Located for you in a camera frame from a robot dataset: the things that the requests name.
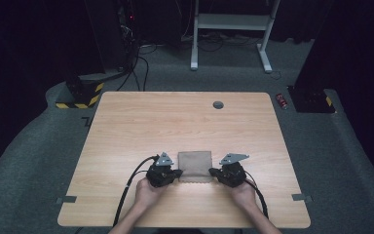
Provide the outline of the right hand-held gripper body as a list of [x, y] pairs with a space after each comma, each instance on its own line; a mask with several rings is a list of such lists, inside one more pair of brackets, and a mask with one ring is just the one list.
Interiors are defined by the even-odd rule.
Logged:
[[218, 180], [231, 188], [243, 184], [246, 180], [246, 175], [240, 161], [247, 158], [248, 155], [246, 154], [228, 153], [220, 161], [222, 168], [221, 175], [218, 177]]

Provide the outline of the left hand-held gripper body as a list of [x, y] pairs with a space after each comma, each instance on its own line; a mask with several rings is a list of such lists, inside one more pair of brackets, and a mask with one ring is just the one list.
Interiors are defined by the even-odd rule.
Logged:
[[171, 166], [173, 161], [169, 158], [166, 152], [157, 155], [154, 163], [149, 167], [146, 177], [150, 184], [154, 187], [163, 187], [173, 183], [171, 179], [176, 174], [173, 173]]

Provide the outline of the beige cloth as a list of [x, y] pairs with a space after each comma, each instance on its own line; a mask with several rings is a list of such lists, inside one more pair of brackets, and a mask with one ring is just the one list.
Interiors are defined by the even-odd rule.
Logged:
[[210, 151], [185, 151], [179, 152], [178, 169], [182, 171], [180, 182], [209, 183], [212, 176], [209, 169], [212, 167]]

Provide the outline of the person's left hand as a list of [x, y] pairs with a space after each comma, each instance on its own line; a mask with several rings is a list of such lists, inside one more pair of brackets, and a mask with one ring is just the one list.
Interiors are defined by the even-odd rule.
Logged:
[[141, 179], [136, 186], [134, 208], [141, 214], [151, 209], [167, 190], [166, 186], [154, 187], [147, 178]]

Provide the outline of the person's right hand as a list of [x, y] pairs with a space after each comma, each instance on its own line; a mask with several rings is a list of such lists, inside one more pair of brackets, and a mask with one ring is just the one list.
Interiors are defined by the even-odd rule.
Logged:
[[258, 209], [255, 191], [251, 185], [245, 181], [237, 187], [225, 186], [235, 205], [244, 212], [251, 212]]

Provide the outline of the red can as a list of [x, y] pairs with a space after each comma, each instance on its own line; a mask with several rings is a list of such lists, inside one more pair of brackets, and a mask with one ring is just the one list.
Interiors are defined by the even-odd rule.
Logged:
[[282, 109], [287, 109], [288, 104], [282, 94], [276, 94], [276, 101]]

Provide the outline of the black yellow striped stand base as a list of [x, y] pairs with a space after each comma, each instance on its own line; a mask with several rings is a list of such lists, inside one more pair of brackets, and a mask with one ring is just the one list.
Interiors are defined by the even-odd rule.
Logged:
[[78, 76], [69, 77], [65, 80], [65, 85], [56, 99], [56, 107], [92, 108], [99, 100], [103, 86], [102, 82], [82, 81]]

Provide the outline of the dark equipment rack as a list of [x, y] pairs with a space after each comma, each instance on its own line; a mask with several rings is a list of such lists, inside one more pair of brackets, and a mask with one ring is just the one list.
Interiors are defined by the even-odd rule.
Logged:
[[115, 0], [117, 17], [124, 44], [127, 68], [135, 58], [139, 45], [139, 28], [135, 0]]

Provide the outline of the white metal stand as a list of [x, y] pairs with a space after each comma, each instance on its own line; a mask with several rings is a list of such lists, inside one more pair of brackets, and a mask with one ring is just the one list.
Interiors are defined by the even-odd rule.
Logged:
[[200, 0], [195, 0], [193, 42], [190, 68], [195, 71], [199, 67], [198, 38], [200, 29], [225, 29], [225, 30], [249, 30], [263, 31], [262, 42], [256, 45], [264, 71], [272, 73], [273, 68], [268, 59], [266, 48], [276, 20], [277, 11], [281, 0], [274, 0], [271, 13], [265, 16], [254, 15], [225, 15], [204, 14], [200, 12]]

